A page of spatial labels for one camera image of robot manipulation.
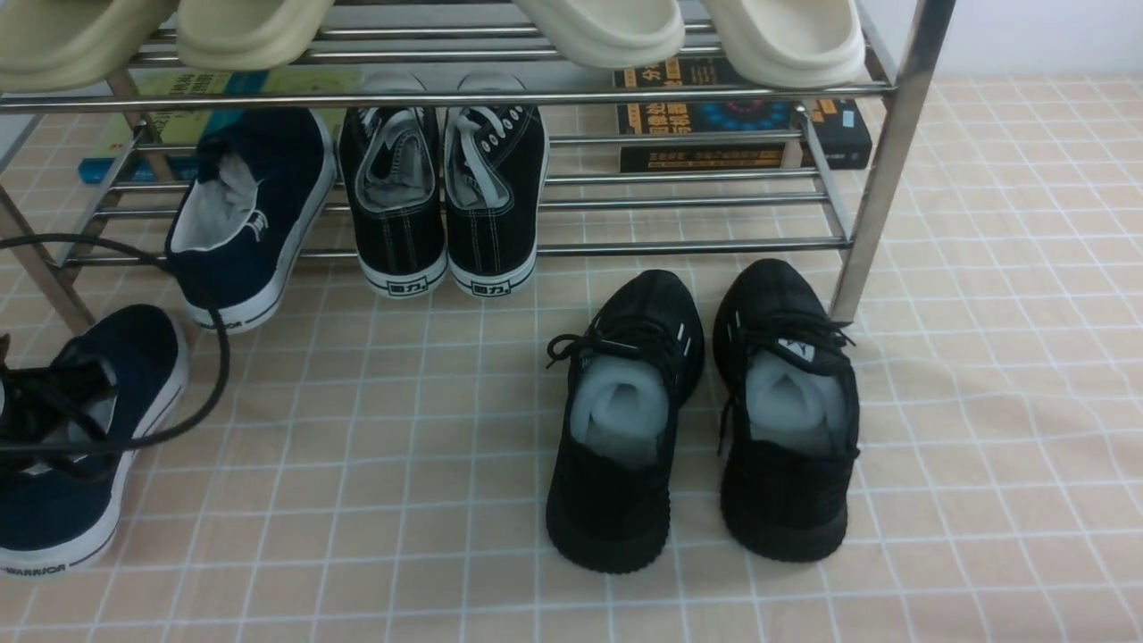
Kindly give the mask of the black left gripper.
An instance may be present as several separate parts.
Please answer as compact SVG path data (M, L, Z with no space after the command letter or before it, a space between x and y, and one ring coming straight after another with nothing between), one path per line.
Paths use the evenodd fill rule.
M109 442L117 376L89 341L69 341L49 365L3 364L3 447L93 445ZM112 479L117 455L3 455L3 483L31 483L59 473L78 483Z

